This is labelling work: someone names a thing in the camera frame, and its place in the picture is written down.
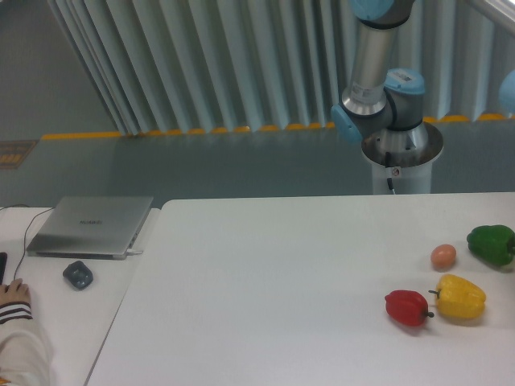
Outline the cream striped sleeve forearm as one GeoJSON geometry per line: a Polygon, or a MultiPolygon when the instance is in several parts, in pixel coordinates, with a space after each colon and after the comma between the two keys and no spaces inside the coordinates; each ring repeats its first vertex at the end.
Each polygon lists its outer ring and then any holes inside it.
{"type": "Polygon", "coordinates": [[[49,385],[50,359],[28,302],[1,305],[1,385],[49,385]]]}

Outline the person's hand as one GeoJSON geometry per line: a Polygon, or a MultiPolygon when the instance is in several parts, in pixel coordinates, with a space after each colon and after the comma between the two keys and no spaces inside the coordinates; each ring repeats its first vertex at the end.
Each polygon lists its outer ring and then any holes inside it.
{"type": "Polygon", "coordinates": [[[0,306],[7,306],[11,303],[31,304],[31,293],[28,284],[22,278],[13,280],[9,285],[2,284],[0,287],[0,306]]]}

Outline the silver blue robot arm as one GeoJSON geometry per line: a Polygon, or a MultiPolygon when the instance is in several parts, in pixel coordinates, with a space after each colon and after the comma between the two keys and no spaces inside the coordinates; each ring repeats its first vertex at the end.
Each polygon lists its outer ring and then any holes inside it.
{"type": "Polygon", "coordinates": [[[350,141],[411,129],[424,115],[514,114],[514,68],[496,70],[512,1],[352,1],[358,43],[332,119],[350,141]]]}

